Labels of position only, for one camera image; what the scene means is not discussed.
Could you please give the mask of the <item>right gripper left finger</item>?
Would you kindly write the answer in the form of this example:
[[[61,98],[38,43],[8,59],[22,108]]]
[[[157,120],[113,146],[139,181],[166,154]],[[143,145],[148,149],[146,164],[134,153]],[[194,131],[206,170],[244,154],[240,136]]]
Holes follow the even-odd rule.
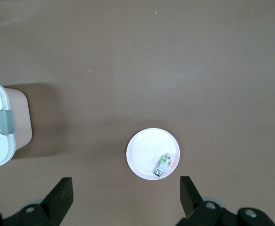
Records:
[[[71,177],[62,178],[40,202],[21,209],[17,215],[21,226],[58,226],[73,203]]]

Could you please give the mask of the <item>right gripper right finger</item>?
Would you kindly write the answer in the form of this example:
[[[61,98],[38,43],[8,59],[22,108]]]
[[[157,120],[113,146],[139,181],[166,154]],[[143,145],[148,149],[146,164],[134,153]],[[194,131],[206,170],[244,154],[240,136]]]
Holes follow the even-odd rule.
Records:
[[[219,226],[222,208],[213,201],[205,201],[189,176],[180,177],[180,201],[185,218],[179,226]]]

